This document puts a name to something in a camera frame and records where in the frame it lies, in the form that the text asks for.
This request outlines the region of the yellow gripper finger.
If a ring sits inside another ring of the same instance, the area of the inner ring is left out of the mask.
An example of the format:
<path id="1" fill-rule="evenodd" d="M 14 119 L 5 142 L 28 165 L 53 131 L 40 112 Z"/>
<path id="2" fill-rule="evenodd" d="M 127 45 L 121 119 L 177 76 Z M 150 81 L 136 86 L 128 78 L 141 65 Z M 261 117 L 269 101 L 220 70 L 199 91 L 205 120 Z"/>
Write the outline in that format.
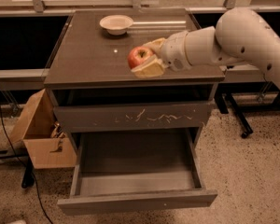
<path id="1" fill-rule="evenodd" d="M 142 64 L 132 69 L 132 73 L 139 78 L 151 78 L 162 76 L 165 72 L 165 66 L 162 59 L 156 55 L 151 56 Z"/>
<path id="2" fill-rule="evenodd" d="M 166 41 L 164 37 L 155 39 L 144 44 L 144 47 L 151 49 L 157 56 L 161 55 L 161 47 Z"/>

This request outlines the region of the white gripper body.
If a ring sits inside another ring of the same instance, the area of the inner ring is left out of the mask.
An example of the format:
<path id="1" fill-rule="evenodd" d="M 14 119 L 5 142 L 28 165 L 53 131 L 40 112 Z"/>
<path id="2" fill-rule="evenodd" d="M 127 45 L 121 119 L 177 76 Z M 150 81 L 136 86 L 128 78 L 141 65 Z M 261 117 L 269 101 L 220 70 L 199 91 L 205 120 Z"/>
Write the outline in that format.
<path id="1" fill-rule="evenodd" d="M 161 46 L 161 59 L 174 71 L 191 68 L 185 49 L 187 35 L 187 31 L 170 35 Z"/>

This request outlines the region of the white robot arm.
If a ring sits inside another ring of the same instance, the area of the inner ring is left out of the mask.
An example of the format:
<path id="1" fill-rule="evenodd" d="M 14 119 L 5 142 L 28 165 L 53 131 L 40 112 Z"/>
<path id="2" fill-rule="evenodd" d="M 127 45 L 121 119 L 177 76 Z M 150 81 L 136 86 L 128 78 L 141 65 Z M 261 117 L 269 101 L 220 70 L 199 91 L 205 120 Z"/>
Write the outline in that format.
<path id="1" fill-rule="evenodd" d="M 249 63 L 280 90 L 280 37 L 255 11 L 237 7 L 225 12 L 215 26 L 182 31 L 132 49 L 128 65 L 139 78 L 158 77 L 166 68 L 229 66 Z"/>

